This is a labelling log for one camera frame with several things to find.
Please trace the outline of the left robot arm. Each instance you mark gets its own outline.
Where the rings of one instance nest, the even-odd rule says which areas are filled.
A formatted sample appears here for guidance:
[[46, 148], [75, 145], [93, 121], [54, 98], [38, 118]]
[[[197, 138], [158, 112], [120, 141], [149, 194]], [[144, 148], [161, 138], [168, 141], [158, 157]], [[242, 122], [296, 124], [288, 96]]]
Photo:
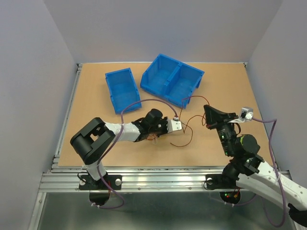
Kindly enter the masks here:
[[101, 163], [103, 154], [115, 141], [140, 142], [150, 135], [161, 136], [170, 132], [170, 121], [161, 111], [152, 109], [145, 117], [130, 123], [114, 124], [93, 118], [77, 134], [70, 144], [80, 156], [90, 174], [90, 183], [97, 189], [106, 185], [106, 170]]

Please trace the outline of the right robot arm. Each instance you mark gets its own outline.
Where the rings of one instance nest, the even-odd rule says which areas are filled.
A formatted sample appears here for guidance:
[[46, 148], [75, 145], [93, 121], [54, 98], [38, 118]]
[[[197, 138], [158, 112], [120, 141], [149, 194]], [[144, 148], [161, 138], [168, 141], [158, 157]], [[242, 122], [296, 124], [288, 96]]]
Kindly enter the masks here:
[[209, 174], [203, 184], [206, 190], [223, 189], [221, 199], [226, 204], [237, 205], [239, 194], [229, 190], [247, 189], [283, 209], [294, 222], [307, 225], [307, 189], [271, 166], [259, 154], [260, 145], [251, 134], [239, 135], [235, 125], [254, 120], [253, 109], [243, 107], [240, 115], [225, 113], [210, 105], [204, 106], [206, 127], [217, 131], [229, 163], [221, 174]]

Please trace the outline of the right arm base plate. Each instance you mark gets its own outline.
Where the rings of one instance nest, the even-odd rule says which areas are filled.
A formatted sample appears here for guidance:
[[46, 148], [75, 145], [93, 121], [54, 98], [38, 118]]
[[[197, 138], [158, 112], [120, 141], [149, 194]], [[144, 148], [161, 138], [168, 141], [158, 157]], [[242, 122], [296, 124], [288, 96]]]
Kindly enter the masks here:
[[231, 182], [221, 174], [208, 174], [205, 178], [203, 187], [206, 190], [233, 188]]

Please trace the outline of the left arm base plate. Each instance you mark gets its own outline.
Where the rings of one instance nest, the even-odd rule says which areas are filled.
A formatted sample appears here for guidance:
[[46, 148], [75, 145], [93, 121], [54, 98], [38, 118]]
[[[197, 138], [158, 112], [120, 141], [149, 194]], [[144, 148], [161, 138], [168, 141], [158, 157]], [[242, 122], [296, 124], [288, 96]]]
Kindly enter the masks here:
[[[95, 181], [89, 174], [83, 174], [77, 176], [79, 179], [79, 190], [107, 190], [108, 187], [103, 183], [101, 179]], [[105, 182], [114, 190], [121, 190], [122, 175], [105, 175]]]

